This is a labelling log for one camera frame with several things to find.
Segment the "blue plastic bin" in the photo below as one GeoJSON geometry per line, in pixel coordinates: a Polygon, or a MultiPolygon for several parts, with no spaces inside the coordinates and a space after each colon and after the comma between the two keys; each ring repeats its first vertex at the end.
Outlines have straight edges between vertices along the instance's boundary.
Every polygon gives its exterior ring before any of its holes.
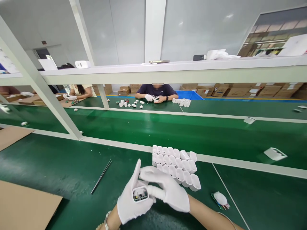
{"type": "Polygon", "coordinates": [[[195,91],[176,90],[176,92],[178,93],[179,99],[204,100],[195,91]]]}

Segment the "white glove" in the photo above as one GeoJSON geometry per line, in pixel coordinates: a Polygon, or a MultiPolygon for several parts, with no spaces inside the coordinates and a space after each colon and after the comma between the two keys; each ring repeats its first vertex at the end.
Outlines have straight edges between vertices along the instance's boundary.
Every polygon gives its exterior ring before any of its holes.
{"type": "Polygon", "coordinates": [[[68,97],[66,99],[69,99],[71,101],[74,101],[74,100],[77,100],[77,96],[71,96],[71,95],[68,95],[68,97]]]}
{"type": "Polygon", "coordinates": [[[149,94],[146,94],[146,95],[145,95],[145,99],[146,99],[147,101],[151,102],[151,101],[153,101],[154,97],[151,96],[151,95],[149,95],[149,94]]]}
{"type": "Polygon", "coordinates": [[[144,181],[138,180],[140,167],[141,160],[139,159],[132,177],[117,200],[117,212],[122,224],[145,214],[151,208],[153,203],[156,203],[156,199],[151,196],[147,200],[138,203],[133,200],[133,189],[141,186],[148,186],[144,181]]]}
{"type": "Polygon", "coordinates": [[[148,185],[147,191],[158,199],[168,203],[173,209],[181,212],[190,211],[190,201],[185,189],[181,187],[170,175],[161,172],[153,166],[141,168],[140,178],[148,182],[158,183],[162,189],[148,185]]]}

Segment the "person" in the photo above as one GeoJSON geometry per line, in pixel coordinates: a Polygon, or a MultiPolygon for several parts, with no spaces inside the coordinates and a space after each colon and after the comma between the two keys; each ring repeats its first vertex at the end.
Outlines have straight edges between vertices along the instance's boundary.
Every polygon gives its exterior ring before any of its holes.
{"type": "Polygon", "coordinates": [[[121,224],[146,214],[151,206],[156,203],[156,198],[161,199],[176,211],[189,212],[207,230],[243,230],[233,223],[228,217],[217,213],[188,195],[170,175],[161,172],[153,166],[141,168],[141,160],[138,159],[134,173],[124,188],[117,204],[112,211],[108,212],[104,223],[96,230],[117,230],[121,224]],[[162,189],[148,185],[148,182],[157,183],[162,189]],[[147,188],[149,198],[142,202],[132,199],[132,190],[140,186],[147,188]]]}
{"type": "MultiPolygon", "coordinates": [[[[70,63],[66,63],[61,66],[62,69],[74,68],[70,63]]],[[[69,85],[70,93],[67,96],[67,99],[74,101],[77,99],[83,99],[88,97],[97,97],[91,84],[82,84],[82,85],[69,85]]]]}
{"type": "Polygon", "coordinates": [[[1,95],[20,94],[20,91],[13,86],[0,86],[1,95]]]}
{"type": "Polygon", "coordinates": [[[178,94],[169,84],[143,84],[135,94],[135,98],[145,98],[148,102],[161,103],[178,99],[178,94]]]}

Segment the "black hair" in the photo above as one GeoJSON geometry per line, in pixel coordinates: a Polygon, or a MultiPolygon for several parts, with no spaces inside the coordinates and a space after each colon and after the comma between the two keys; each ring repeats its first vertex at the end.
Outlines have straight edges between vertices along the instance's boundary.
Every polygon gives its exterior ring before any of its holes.
{"type": "MultiPolygon", "coordinates": [[[[70,69],[70,68],[74,68],[74,66],[70,63],[66,63],[64,65],[61,66],[62,69],[70,69]]],[[[81,95],[84,95],[86,93],[84,87],[82,85],[77,85],[78,91],[79,93],[81,93],[81,95]]]]}

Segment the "white cable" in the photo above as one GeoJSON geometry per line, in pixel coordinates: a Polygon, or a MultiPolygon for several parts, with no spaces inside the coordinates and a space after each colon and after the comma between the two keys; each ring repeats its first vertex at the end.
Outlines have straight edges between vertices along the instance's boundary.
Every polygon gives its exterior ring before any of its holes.
{"type": "Polygon", "coordinates": [[[233,225],[234,229],[237,230],[237,228],[235,227],[235,225],[233,224],[233,222],[232,222],[226,215],[224,215],[224,214],[221,213],[221,212],[217,212],[217,213],[219,213],[219,214],[225,216],[225,217],[230,221],[230,223],[233,225]]]}

